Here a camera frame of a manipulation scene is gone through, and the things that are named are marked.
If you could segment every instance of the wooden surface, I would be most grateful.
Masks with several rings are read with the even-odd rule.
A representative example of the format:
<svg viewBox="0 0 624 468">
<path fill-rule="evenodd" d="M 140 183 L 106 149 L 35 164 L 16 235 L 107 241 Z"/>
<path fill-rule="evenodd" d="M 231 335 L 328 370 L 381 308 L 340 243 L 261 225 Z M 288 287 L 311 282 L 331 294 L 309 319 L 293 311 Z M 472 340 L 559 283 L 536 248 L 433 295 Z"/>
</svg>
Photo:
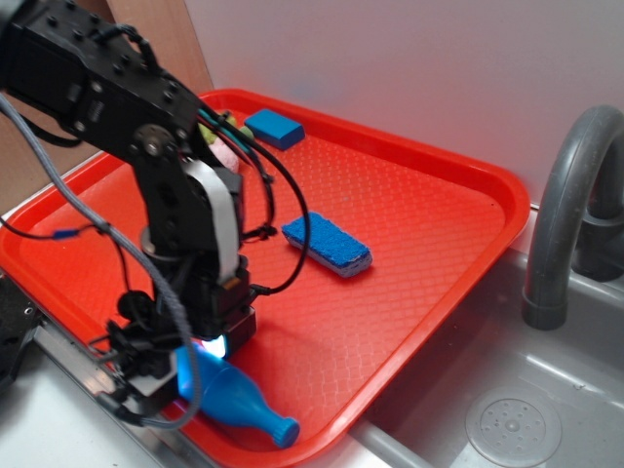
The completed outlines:
<svg viewBox="0 0 624 468">
<path fill-rule="evenodd" d="M 103 18 L 136 26 L 148 39 L 161 65 L 193 91 L 209 91 L 213 85 L 183 0 L 78 0 L 82 7 Z M 62 135 L 57 124 L 40 112 L 12 99 L 20 112 L 47 130 Z M 7 119 L 0 119 L 0 214 L 5 213 L 49 183 L 21 135 Z M 58 148 L 47 143 L 58 170 L 64 173 L 95 154 L 88 144 Z"/>
</svg>

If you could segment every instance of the blue sponge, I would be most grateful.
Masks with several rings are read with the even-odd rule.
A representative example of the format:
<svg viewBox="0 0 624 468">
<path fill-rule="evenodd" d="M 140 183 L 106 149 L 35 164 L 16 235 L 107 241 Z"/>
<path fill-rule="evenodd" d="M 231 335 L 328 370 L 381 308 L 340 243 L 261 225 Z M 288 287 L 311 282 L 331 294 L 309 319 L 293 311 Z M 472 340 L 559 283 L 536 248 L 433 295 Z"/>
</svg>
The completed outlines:
<svg viewBox="0 0 624 468">
<path fill-rule="evenodd" d="M 248 117 L 245 125 L 256 138 L 283 151 L 305 137 L 301 124 L 268 109 L 262 109 Z"/>
<path fill-rule="evenodd" d="M 318 213 L 310 213 L 312 236 L 308 254 L 342 278 L 350 278 L 366 270 L 372 263 L 371 249 L 353 238 Z M 292 246 L 301 249 L 305 226 L 298 217 L 282 226 Z"/>
</svg>

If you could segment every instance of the white wall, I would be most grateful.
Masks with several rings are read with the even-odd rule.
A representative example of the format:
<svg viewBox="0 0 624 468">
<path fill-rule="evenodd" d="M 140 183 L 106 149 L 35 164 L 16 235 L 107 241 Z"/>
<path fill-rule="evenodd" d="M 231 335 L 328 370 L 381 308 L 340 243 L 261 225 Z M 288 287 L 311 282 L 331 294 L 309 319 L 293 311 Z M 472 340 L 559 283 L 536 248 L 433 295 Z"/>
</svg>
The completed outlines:
<svg viewBox="0 0 624 468">
<path fill-rule="evenodd" d="M 621 0 L 186 0 L 218 88 L 504 166 L 538 202 L 587 107 L 624 109 Z"/>
</svg>

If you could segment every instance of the gray cable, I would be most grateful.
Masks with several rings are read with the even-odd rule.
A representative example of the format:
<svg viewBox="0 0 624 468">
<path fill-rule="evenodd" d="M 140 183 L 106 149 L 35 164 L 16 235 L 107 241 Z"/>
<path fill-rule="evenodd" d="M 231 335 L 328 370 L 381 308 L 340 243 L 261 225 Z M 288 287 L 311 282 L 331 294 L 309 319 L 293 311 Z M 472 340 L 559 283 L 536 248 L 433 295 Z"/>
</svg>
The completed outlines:
<svg viewBox="0 0 624 468">
<path fill-rule="evenodd" d="M 135 244 L 133 244 L 126 236 L 124 236 L 115 227 L 110 225 L 104 218 L 102 218 L 99 214 L 94 212 L 85 203 L 83 203 L 76 196 L 76 194 L 74 194 L 71 189 L 65 184 L 65 182 L 57 172 L 54 164 L 52 163 L 50 156 L 48 156 L 48 153 L 39 142 L 37 136 L 35 136 L 35 134 L 30 130 L 28 125 L 21 118 L 20 114 L 16 111 L 16 109 L 11 105 L 11 103 L 5 98 L 3 94 L 0 94 L 0 111 L 7 117 L 9 117 L 9 119 L 11 119 L 11 121 L 16 125 L 18 130 L 24 136 L 28 145 L 30 145 L 35 155 L 39 159 L 39 162 L 41 163 L 44 171 L 46 172 L 52 183 L 55 185 L 55 187 L 58 189 L 60 194 L 73 208 L 75 208 L 81 215 L 83 215 L 86 219 L 92 222 L 97 227 L 97 229 L 100 229 L 105 234 L 108 234 L 113 239 L 113 241 L 115 241 L 122 249 L 124 249 L 132 257 L 134 257 L 136 261 L 138 261 L 138 263 L 147 271 L 151 279 L 154 281 L 154 284 L 160 292 L 160 295 L 169 307 L 172 313 L 172 317 L 174 319 L 175 326 L 179 331 L 180 338 L 189 356 L 191 368 L 190 370 L 193 380 L 193 398 L 191 399 L 191 402 L 186 412 L 178 419 L 165 421 L 161 419 L 143 417 L 140 422 L 144 426 L 152 426 L 159 429 L 179 429 L 188 421 L 190 421 L 193 416 L 195 416 L 200 408 L 202 399 L 202 386 L 199 373 L 199 363 L 197 360 L 195 349 L 193 348 L 193 343 L 191 341 L 191 328 L 186 318 L 186 310 L 184 309 L 184 306 L 177 298 L 177 295 L 170 286 L 170 284 L 163 277 L 158 268 L 154 266 L 150 259 L 141 250 L 139 250 L 137 246 L 135 246 Z"/>
</svg>

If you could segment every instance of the blue bottle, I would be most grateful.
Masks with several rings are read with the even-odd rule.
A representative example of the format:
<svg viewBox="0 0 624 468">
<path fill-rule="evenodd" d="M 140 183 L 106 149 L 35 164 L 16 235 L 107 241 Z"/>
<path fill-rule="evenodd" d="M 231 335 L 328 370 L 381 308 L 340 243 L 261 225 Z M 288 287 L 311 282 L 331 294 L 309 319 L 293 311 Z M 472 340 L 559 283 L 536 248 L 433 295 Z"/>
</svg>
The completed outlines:
<svg viewBox="0 0 624 468">
<path fill-rule="evenodd" d="M 202 376 L 202 411 L 219 422 L 255 427 L 266 432 L 280 449 L 294 444 L 299 423 L 282 417 L 267 406 L 260 389 L 242 371 L 194 343 Z M 181 347 L 177 357 L 177 390 L 185 400 L 193 395 L 188 353 Z"/>
</svg>

